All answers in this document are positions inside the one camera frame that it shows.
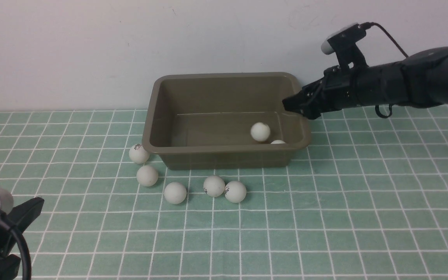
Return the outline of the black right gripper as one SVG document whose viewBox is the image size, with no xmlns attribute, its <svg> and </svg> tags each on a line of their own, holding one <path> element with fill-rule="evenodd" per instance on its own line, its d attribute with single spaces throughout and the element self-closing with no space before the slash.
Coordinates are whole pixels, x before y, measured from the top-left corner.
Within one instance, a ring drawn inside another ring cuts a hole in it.
<svg viewBox="0 0 448 280">
<path fill-rule="evenodd" d="M 305 85 L 297 94 L 283 99 L 284 110 L 300 113 L 307 119 L 318 119 L 322 113 L 362 107 L 356 93 L 360 72 L 358 67 L 342 71 L 340 66 L 332 66 L 324 71 L 322 80 Z"/>
</svg>

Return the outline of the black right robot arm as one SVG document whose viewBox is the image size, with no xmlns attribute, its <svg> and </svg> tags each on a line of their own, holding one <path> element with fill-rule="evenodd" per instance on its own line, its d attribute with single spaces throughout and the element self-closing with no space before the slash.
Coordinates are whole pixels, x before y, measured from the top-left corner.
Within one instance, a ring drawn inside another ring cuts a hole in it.
<svg viewBox="0 0 448 280">
<path fill-rule="evenodd" d="M 356 39 L 336 34 L 327 44 L 338 57 L 320 80 L 282 100 L 286 111 L 307 119 L 322 113 L 374 106 L 427 109 L 448 105 L 448 47 L 421 51 L 402 61 L 367 66 Z"/>
</svg>

